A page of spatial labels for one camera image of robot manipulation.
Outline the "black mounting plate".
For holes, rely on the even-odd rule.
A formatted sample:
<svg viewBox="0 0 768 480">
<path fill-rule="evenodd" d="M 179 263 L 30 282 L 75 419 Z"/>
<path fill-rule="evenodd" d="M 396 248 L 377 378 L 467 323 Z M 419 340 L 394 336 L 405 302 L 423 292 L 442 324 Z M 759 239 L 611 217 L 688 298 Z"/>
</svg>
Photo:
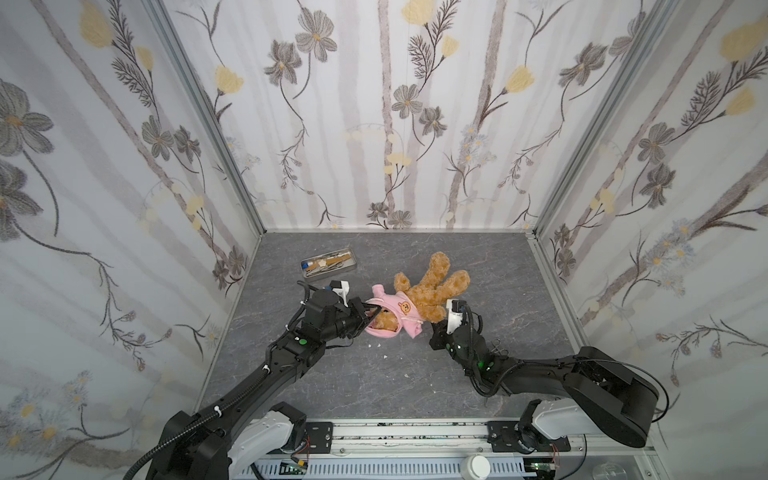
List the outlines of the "black mounting plate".
<svg viewBox="0 0 768 480">
<path fill-rule="evenodd" d="M 487 442 L 494 453 L 516 452 L 529 455 L 571 450 L 566 437 L 549 439 L 529 424 L 520 424 L 518 421 L 489 421 L 486 426 Z"/>
<path fill-rule="evenodd" d="M 284 449 L 291 454 L 329 454 L 333 433 L 332 422 L 304 422 L 293 427 Z"/>
</svg>

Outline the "brown teddy bear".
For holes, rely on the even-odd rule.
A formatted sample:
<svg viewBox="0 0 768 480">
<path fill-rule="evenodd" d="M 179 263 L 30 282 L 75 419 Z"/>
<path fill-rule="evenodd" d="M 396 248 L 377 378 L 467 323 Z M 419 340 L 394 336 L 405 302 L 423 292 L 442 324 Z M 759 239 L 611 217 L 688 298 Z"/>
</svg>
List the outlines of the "brown teddy bear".
<svg viewBox="0 0 768 480">
<path fill-rule="evenodd" d="M 445 320 L 446 301 L 457 299 L 470 285 L 470 276 L 466 270 L 458 270 L 448 275 L 450 266 L 448 256 L 443 252 L 436 252 L 431 256 L 429 266 L 419 283 L 412 284 L 402 272 L 395 276 L 395 293 L 403 292 L 415 303 L 424 318 L 423 325 Z"/>
</svg>

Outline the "pink fleece bear hoodie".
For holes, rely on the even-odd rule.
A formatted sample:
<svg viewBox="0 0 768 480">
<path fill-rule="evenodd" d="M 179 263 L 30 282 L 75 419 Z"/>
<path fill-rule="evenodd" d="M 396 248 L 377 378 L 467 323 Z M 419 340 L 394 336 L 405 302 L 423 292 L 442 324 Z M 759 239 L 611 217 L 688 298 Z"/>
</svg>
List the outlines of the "pink fleece bear hoodie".
<svg viewBox="0 0 768 480">
<path fill-rule="evenodd" d="M 411 338 L 422 332 L 424 318 L 415 303 L 403 292 L 387 294 L 384 286 L 372 286 L 372 298 L 368 304 L 380 307 L 380 312 L 373 318 L 365 331 L 379 338 L 393 338 L 404 331 Z"/>
</svg>

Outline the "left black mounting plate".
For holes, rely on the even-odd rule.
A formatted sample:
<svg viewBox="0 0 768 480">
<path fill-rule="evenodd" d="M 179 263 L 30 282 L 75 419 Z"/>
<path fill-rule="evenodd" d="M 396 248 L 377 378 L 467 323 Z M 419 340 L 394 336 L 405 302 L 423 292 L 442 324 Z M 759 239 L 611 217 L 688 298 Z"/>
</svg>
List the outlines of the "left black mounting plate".
<svg viewBox="0 0 768 480">
<path fill-rule="evenodd" d="M 291 454 L 329 454 L 333 433 L 332 422 L 304 422 L 293 427 L 284 449 Z"/>
</svg>

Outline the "white round cap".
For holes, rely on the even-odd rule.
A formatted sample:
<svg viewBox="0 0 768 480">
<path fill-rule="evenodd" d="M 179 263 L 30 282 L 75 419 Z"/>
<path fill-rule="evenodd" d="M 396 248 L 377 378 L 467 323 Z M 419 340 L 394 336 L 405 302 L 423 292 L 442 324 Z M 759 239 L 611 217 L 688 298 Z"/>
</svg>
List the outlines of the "white round cap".
<svg viewBox="0 0 768 480">
<path fill-rule="evenodd" d="M 491 474 L 491 463 L 485 456 L 473 454 L 461 461 L 459 472 L 463 480 L 487 480 Z"/>
</svg>

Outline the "clear plastic tool box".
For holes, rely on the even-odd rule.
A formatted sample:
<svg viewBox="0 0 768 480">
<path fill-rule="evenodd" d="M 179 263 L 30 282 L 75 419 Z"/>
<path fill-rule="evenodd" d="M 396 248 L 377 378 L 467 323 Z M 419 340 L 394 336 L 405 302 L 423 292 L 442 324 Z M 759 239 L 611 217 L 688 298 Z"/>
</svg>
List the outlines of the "clear plastic tool box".
<svg viewBox="0 0 768 480">
<path fill-rule="evenodd" d="M 350 248 L 314 255 L 300 262 L 302 278 L 305 281 L 327 277 L 336 272 L 353 270 L 357 259 Z"/>
</svg>

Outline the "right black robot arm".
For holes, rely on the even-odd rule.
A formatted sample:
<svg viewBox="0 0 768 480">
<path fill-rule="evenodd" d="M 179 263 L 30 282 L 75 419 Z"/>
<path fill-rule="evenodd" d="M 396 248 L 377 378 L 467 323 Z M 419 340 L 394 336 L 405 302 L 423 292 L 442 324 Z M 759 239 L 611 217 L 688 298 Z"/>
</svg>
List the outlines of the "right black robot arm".
<svg viewBox="0 0 768 480">
<path fill-rule="evenodd" d="M 495 450 L 553 452 L 561 439 L 593 434 L 626 447 L 646 445 L 658 389 L 597 348 L 585 346 L 556 359 L 495 353 L 468 307 L 433 325 L 430 346 L 447 351 L 484 398 L 533 395 L 513 425 L 489 427 L 488 440 Z"/>
</svg>

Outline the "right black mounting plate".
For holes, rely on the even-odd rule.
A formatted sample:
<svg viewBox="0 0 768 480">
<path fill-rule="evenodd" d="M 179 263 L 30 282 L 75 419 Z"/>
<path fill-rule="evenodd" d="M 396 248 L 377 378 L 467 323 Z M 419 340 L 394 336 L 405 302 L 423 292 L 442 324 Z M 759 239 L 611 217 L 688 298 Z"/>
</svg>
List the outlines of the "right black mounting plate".
<svg viewBox="0 0 768 480">
<path fill-rule="evenodd" d="M 529 424 L 520 424 L 518 421 L 489 421 L 486 426 L 487 442 L 494 453 L 516 452 L 529 455 L 571 450 L 566 437 L 549 439 Z"/>
</svg>

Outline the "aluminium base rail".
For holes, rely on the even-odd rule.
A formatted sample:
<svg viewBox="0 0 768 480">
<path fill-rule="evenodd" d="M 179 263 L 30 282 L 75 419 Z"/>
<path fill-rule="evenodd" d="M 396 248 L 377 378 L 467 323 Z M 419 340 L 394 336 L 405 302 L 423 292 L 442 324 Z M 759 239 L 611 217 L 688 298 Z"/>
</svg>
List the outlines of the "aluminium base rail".
<svg viewBox="0 0 768 480">
<path fill-rule="evenodd" d="M 473 454 L 491 463 L 488 479 L 667 479 L 651 448 L 624 447 L 602 435 L 567 437 L 569 452 L 494 453 L 489 421 L 512 419 L 336 419 L 329 454 L 273 450 L 229 479 L 462 479 Z"/>
</svg>

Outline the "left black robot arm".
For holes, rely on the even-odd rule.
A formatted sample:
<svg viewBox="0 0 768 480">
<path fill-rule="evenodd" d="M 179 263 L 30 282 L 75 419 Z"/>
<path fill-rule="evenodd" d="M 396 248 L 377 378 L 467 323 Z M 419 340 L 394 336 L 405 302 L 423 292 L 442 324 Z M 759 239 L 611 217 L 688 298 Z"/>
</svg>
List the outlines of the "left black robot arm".
<svg viewBox="0 0 768 480">
<path fill-rule="evenodd" d="M 305 286 L 304 298 L 263 363 L 228 393 L 165 424 L 158 444 L 126 472 L 149 479 L 229 479 L 265 454 L 304 440 L 306 417 L 273 400 L 315 366 L 339 340 L 353 340 L 378 316 L 377 305 L 347 299 L 338 284 Z"/>
</svg>

